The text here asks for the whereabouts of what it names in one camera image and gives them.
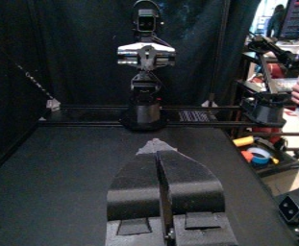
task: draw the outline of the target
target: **black table surface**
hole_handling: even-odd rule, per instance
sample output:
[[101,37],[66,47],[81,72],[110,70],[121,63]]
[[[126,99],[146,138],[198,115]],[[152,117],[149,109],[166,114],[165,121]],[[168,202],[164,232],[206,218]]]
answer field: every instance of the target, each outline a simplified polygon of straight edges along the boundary
[[240,245],[296,245],[274,198],[222,130],[42,127],[0,168],[0,246],[105,245],[110,184],[154,138],[220,178]]

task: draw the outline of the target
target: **electronic device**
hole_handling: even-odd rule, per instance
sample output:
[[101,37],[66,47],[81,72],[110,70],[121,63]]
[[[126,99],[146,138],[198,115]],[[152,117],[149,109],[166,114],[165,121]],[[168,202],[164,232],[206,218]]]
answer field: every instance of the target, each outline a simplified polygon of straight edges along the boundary
[[299,0],[289,0],[280,39],[299,38]]

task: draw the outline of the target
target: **black backdrop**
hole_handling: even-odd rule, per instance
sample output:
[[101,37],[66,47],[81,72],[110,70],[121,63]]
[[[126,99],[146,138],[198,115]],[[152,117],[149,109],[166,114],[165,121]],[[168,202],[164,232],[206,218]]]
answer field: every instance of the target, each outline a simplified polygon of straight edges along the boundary
[[[200,106],[216,84],[217,103],[228,105],[260,0],[156,2],[166,22],[158,36],[178,50],[177,66],[156,72],[162,104]],[[117,48],[134,42],[134,3],[0,0],[0,47],[63,104],[128,104],[137,70],[117,65]],[[0,153],[41,118],[46,101],[0,52]]]

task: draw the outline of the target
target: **cable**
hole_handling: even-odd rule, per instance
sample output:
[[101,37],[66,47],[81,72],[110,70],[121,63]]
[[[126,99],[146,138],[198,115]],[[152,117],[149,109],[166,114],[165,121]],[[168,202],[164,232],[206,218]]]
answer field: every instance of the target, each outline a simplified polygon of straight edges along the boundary
[[19,68],[19,70],[25,73],[26,78],[33,82],[33,84],[38,87],[38,89],[42,90],[42,92],[47,95],[47,97],[54,100],[53,95],[50,92],[43,88],[41,83],[37,81],[37,79],[33,77],[31,73],[25,69],[25,67],[17,62],[17,60],[13,58],[13,56],[5,51],[5,49],[0,47],[2,54],[7,57],[10,62]]

